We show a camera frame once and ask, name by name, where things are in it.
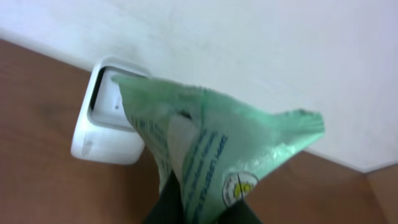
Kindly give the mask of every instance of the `white wall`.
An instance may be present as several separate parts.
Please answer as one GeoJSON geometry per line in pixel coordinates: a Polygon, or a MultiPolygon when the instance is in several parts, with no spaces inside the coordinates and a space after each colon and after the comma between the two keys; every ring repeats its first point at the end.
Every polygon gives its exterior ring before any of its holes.
{"type": "Polygon", "coordinates": [[[310,152],[363,172],[398,161],[396,0],[2,0],[0,36],[87,70],[113,54],[267,111],[319,110],[310,152]]]}

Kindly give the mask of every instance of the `logo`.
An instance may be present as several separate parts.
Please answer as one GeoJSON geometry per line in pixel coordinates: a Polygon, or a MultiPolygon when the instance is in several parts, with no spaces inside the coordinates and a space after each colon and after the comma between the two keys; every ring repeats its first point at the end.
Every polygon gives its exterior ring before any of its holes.
{"type": "Polygon", "coordinates": [[[224,182],[223,199],[227,207],[243,199],[258,183],[255,175],[249,172],[237,172],[228,176],[224,182]]]}

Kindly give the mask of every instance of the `wooden floor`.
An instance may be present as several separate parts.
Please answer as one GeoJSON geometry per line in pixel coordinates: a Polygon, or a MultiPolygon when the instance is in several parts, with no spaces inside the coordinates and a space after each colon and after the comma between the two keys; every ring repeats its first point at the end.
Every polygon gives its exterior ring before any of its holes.
{"type": "MultiPolygon", "coordinates": [[[[0,40],[0,223],[139,223],[158,174],[81,161],[70,143],[89,73],[0,40]]],[[[305,152],[248,203],[264,223],[387,223],[363,174],[305,152]]]]}

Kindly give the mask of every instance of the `white device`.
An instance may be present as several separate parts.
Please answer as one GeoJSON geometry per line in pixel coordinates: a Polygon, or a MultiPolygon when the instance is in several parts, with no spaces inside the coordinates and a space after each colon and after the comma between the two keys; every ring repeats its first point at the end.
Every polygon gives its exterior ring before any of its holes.
{"type": "Polygon", "coordinates": [[[99,61],[91,73],[73,134],[71,153],[79,159],[114,164],[135,163],[144,141],[124,115],[116,74],[149,77],[150,72],[114,57],[99,61]]]}

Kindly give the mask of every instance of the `translucent green packaging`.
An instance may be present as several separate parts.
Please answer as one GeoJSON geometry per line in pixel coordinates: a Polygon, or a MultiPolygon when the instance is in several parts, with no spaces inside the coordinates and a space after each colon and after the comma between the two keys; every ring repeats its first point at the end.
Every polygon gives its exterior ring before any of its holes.
{"type": "Polygon", "coordinates": [[[174,170],[187,223],[215,222],[325,131],[319,113],[267,114],[204,88],[124,76],[113,80],[127,119],[154,155],[160,190],[174,170]]]}

